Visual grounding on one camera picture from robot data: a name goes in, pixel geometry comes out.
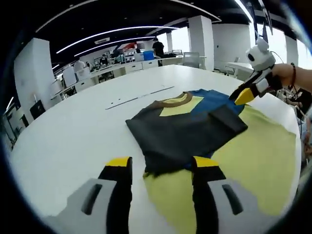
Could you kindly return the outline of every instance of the blue container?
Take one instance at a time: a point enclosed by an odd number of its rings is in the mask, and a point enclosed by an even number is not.
[[[153,60],[154,52],[152,50],[144,51],[143,56],[144,56],[144,61]]]

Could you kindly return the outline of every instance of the bracelet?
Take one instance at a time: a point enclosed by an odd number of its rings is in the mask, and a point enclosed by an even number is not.
[[[293,86],[294,86],[294,82],[296,80],[296,66],[294,65],[293,62],[291,63],[291,65],[292,65],[292,68],[293,68],[292,82],[291,82],[291,89],[292,89]]]

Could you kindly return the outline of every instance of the round table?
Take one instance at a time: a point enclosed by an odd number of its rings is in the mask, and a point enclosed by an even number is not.
[[[10,155],[18,185],[40,216],[57,215],[65,208],[67,197],[88,179],[97,178],[106,162],[115,157],[131,156],[130,233],[144,229],[149,233],[175,233],[149,202],[142,178],[144,156],[125,120],[154,100],[197,89],[214,89],[229,95],[241,83],[214,72],[169,65],[127,74],[88,88],[47,110],[21,133]],[[150,94],[171,86],[174,87]],[[108,109],[131,99],[134,100]],[[256,98],[250,105],[296,134],[295,175],[286,211],[295,196],[301,165],[295,114],[287,104],[269,94]]]

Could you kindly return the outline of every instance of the drawer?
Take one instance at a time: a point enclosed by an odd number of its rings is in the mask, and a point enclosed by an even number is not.
[[[135,72],[135,71],[142,70],[143,68],[142,68],[142,63],[137,63],[137,64],[134,64],[134,65],[126,66],[125,69],[126,69],[126,74],[127,74],[127,73],[130,73],[130,72]]]
[[[143,70],[149,69],[151,67],[158,67],[158,61],[157,60],[150,60],[150,61],[144,61],[143,64]]]
[[[94,84],[94,81],[92,79],[85,79],[85,80],[80,81],[79,83],[75,84],[75,89],[78,93],[78,92],[80,92],[86,88],[89,88],[93,85],[95,85],[95,84]]]

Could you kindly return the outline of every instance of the ceiling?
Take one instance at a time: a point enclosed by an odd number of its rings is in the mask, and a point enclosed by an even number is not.
[[[247,17],[234,0],[183,1],[220,17],[221,23],[248,23]],[[258,0],[242,0],[245,5],[248,1],[253,2],[256,9],[261,10]],[[271,1],[263,1],[270,12],[284,17],[282,12],[271,4]],[[172,0],[132,0],[123,2],[119,0],[89,0],[89,3],[76,8],[76,5],[84,1],[63,0],[57,3],[53,1],[24,2],[19,4],[19,7],[16,7],[14,2],[10,3],[14,9],[12,16],[14,16],[15,20],[5,26],[10,31],[10,34],[6,38],[7,42],[2,44],[4,52],[7,52],[12,47],[12,41],[18,35],[18,31],[24,28],[23,35],[26,35],[26,37],[20,35],[19,42],[17,45],[14,44],[14,46],[17,46],[17,52],[32,37],[48,40],[50,41],[52,65],[60,64],[60,67],[75,60],[77,58],[74,57],[75,54],[95,47],[95,40],[106,37],[110,37],[111,41],[144,37],[153,29],[126,30],[98,36],[56,54],[63,47],[94,34],[125,27],[165,25],[177,19],[190,18],[197,15],[204,15],[212,21],[216,20],[216,18],[198,9]],[[72,9],[36,32],[48,20],[69,8]],[[236,13],[224,13],[224,9],[236,9]],[[174,26],[187,26],[187,21]],[[166,32],[166,30],[158,31],[152,34],[152,36],[157,36],[163,32]],[[12,82],[13,84],[10,84],[10,86],[15,87],[14,81]],[[7,90],[7,93],[12,92],[11,88]],[[12,94],[8,94],[6,99],[10,99],[11,96]]]

